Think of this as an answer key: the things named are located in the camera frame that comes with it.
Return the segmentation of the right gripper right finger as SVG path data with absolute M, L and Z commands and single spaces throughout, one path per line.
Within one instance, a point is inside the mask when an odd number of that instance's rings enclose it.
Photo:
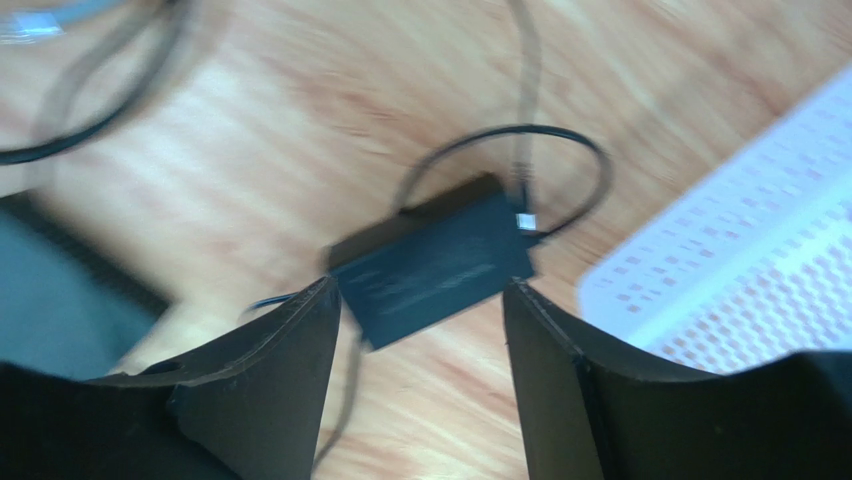
M 849 353 L 716 375 L 634 347 L 522 281 L 502 301 L 531 478 L 850 477 Z

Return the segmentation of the black network switch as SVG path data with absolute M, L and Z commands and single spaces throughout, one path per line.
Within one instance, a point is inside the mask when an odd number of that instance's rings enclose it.
M 102 377 L 169 306 L 27 195 L 2 198 L 2 362 L 73 380 Z

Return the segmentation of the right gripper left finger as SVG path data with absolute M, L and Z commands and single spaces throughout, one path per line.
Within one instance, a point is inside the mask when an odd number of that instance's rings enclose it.
M 1 367 L 5 479 L 308 479 L 339 333 L 324 277 L 140 374 Z

